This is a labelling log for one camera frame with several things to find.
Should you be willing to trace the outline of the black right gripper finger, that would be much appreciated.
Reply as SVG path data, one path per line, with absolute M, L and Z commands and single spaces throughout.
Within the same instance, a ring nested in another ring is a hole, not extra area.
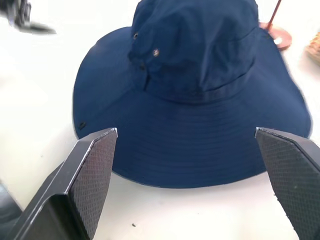
M 57 32 L 48 25 L 38 22 L 30 22 L 26 24 L 26 29 L 33 34 L 56 34 Z
M 255 139 L 299 240 L 320 240 L 320 147 L 308 138 L 262 127 L 256 128 Z
M 107 197 L 118 132 L 79 139 L 43 182 L 5 240 L 93 240 Z

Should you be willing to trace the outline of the navy blue bucket hat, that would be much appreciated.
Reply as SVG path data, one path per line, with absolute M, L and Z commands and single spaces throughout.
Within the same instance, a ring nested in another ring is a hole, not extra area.
M 72 111 L 78 138 L 117 128 L 117 175 L 170 189 L 263 173 L 257 127 L 312 131 L 256 0 L 141 0 L 84 57 Z

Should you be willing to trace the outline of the red wooden hat stand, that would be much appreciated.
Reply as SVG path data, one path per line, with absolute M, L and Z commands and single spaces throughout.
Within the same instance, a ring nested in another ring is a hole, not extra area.
M 273 10 L 272 16 L 268 22 L 260 22 L 259 26 L 265 29 L 273 38 L 274 43 L 280 52 L 287 50 L 292 45 L 292 36 L 285 29 L 273 24 L 274 18 L 278 12 L 282 0 L 277 0 L 277 4 Z

